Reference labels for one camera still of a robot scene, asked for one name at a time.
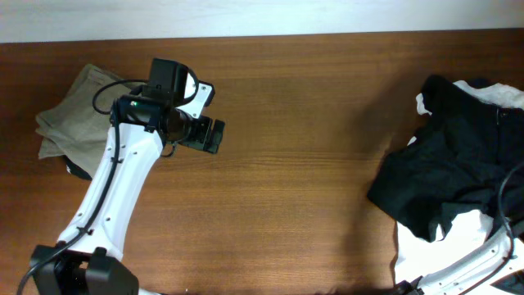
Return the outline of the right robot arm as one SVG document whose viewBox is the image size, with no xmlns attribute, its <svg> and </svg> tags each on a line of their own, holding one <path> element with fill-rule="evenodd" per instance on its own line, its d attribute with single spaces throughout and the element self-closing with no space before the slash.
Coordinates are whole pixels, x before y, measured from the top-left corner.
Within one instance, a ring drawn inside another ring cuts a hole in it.
<svg viewBox="0 0 524 295">
<path fill-rule="evenodd" d="M 478 249 L 443 270 L 395 285 L 391 294 L 418 295 L 512 295 L 495 287 L 501 279 L 523 269 L 523 241 L 510 240 L 499 230 Z"/>
</svg>

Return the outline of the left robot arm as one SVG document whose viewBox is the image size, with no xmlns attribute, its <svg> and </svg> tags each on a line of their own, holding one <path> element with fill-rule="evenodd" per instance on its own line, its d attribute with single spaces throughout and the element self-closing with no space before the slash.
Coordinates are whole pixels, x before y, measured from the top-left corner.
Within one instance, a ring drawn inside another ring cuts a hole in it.
<svg viewBox="0 0 524 295">
<path fill-rule="evenodd" d="M 104 153 L 88 191 L 55 246 L 38 245 L 21 280 L 33 279 L 40 294 L 144 294 L 122 262 L 133 209 L 170 131 L 183 145 L 217 153 L 225 123 L 191 118 L 151 98 L 124 95 L 111 108 Z"/>
</svg>

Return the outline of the black shorts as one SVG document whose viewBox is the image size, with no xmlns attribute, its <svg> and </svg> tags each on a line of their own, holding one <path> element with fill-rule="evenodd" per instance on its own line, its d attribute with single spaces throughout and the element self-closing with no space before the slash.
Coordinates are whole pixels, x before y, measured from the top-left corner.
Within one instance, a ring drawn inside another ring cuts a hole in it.
<svg viewBox="0 0 524 295">
<path fill-rule="evenodd" d="M 428 115 L 413 143 L 388 154 L 368 199 L 417 238 L 444 238 L 453 219 L 497 213 L 497 192 L 523 161 L 523 92 L 431 75 L 416 97 Z"/>
</svg>

